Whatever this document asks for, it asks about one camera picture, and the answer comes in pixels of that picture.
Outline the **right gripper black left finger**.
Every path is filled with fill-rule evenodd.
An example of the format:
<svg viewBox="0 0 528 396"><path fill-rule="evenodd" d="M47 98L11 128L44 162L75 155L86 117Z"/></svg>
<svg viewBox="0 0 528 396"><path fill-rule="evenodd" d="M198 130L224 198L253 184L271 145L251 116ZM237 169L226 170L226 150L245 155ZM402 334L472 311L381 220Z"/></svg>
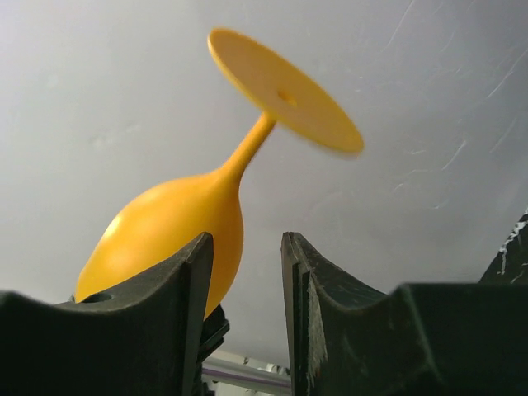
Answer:
<svg viewBox="0 0 528 396"><path fill-rule="evenodd" d="M2 394L191 394L213 253L203 233L80 303L2 292Z"/></svg>

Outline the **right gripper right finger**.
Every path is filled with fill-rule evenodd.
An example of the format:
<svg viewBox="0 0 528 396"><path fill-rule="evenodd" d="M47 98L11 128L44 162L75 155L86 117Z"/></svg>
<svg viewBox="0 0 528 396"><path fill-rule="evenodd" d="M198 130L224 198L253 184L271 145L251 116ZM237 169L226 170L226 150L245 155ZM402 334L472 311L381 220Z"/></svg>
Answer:
<svg viewBox="0 0 528 396"><path fill-rule="evenodd" d="M382 293L284 233L295 395L524 395L526 284L404 283Z"/></svg>

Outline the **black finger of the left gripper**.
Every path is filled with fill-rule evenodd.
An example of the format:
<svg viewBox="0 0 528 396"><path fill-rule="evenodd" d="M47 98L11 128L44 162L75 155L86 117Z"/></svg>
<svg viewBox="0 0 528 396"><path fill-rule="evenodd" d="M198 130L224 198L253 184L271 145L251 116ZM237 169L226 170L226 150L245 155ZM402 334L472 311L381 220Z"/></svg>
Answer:
<svg viewBox="0 0 528 396"><path fill-rule="evenodd" d="M229 321L225 317L222 306L219 305L203 322L200 338L200 363L224 343L224 336L229 329Z"/></svg>

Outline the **orange wine glass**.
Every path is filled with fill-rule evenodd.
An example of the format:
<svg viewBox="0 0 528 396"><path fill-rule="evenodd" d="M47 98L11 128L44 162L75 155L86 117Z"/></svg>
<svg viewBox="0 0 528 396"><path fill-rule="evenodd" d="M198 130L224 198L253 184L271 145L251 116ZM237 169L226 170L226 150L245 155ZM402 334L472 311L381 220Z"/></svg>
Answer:
<svg viewBox="0 0 528 396"><path fill-rule="evenodd" d="M205 312L228 293L243 253L239 190L243 174L277 124L334 153L357 156L364 139L350 116L309 75L242 32L207 37L224 76L261 110L230 157L211 172L172 179L130 201L106 227L81 270L73 297L83 302L157 265L201 233L213 238Z"/></svg>

